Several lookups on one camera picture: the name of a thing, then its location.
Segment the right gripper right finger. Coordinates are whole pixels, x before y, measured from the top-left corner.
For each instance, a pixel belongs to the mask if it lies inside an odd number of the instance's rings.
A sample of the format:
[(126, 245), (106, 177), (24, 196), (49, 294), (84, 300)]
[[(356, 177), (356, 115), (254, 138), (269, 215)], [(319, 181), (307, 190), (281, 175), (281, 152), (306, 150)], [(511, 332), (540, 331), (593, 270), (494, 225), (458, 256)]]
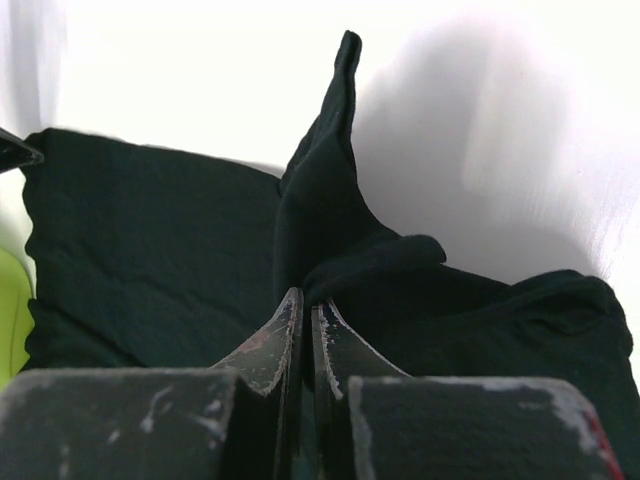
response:
[(534, 377), (412, 377), (327, 302), (311, 314), (323, 479), (620, 479), (594, 407)]

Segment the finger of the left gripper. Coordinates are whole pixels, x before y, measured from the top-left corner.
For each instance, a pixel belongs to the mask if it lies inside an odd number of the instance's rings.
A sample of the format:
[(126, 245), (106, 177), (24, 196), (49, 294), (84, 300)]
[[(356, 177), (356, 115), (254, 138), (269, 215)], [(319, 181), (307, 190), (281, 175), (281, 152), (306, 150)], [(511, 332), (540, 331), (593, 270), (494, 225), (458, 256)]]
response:
[(0, 129), (0, 172), (40, 164), (44, 155), (36, 148), (28, 145), (21, 138)]

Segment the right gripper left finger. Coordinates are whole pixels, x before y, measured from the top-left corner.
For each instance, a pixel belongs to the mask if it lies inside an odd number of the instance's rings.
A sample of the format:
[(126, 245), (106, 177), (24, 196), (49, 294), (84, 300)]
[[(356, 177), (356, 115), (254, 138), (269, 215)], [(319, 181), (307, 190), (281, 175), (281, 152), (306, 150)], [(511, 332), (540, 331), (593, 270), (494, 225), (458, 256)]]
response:
[(48, 369), (1, 395), (5, 479), (287, 479), (303, 296), (208, 368)]

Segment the black t shirt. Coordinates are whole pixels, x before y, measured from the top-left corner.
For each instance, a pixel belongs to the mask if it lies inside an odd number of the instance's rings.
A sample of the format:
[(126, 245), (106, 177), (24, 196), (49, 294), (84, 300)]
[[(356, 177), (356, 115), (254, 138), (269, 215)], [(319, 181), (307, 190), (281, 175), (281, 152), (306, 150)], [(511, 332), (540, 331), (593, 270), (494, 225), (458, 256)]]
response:
[(509, 285), (449, 267), (439, 242), (368, 209), (351, 130), (361, 51), (346, 32), (322, 108), (282, 177), (226, 160), (49, 128), (26, 142), (33, 230), (29, 368), (207, 367), (292, 287), (415, 376), (566, 380), (639, 475), (624, 311), (571, 270)]

